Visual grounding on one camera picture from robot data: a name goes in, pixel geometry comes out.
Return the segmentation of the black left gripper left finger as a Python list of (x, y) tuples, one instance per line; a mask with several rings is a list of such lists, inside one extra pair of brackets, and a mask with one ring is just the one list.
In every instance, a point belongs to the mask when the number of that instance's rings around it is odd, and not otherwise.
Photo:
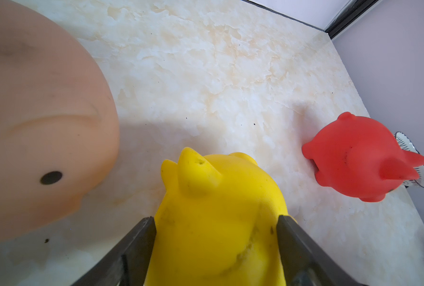
[(74, 285), (143, 286), (156, 233), (154, 218), (143, 218)]

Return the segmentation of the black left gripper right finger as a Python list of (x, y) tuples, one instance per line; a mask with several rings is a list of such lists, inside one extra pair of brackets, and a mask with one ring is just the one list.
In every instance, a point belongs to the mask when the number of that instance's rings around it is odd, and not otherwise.
[(288, 286), (361, 286), (290, 216), (276, 225), (283, 273)]

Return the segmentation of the yellow piggy bank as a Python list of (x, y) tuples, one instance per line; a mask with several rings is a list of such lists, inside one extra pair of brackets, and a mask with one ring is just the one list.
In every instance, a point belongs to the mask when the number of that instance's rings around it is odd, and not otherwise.
[(282, 191), (245, 153), (165, 160), (148, 286), (283, 286), (276, 225)]

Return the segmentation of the pink piggy bank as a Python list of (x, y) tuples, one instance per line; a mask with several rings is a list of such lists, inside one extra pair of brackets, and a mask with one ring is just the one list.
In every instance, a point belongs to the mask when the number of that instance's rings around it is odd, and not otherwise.
[(0, 242), (77, 211), (119, 152), (101, 69), (62, 27), (0, 1)]

